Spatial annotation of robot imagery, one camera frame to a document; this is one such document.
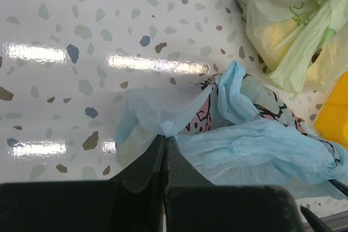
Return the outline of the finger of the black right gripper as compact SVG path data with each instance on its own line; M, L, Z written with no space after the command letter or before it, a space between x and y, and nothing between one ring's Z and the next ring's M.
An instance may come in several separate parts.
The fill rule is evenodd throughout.
M301 214L305 217L314 232L333 232L318 216L311 212L308 208L300 206Z
M336 188L338 189L342 194L344 194L346 197L348 197L348 186L343 184L342 182L331 179L329 182Z

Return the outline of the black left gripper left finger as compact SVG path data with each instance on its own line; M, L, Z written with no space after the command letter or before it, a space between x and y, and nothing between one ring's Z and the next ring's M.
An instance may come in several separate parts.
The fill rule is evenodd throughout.
M165 141L108 180L2 184L1 231L161 231Z

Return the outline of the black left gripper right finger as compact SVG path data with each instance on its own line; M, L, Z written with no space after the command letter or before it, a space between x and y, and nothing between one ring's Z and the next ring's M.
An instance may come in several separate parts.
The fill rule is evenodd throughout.
M279 186L217 186L166 140L168 231L303 231L296 204Z

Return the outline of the light blue plastic bag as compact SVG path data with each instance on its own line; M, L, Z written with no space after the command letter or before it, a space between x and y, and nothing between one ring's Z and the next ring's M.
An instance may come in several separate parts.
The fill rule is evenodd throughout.
M200 83L128 90L115 132L120 165L130 165L157 135L174 138L215 185L278 185L296 199L344 198L332 181L347 184L347 150L316 136L239 62Z

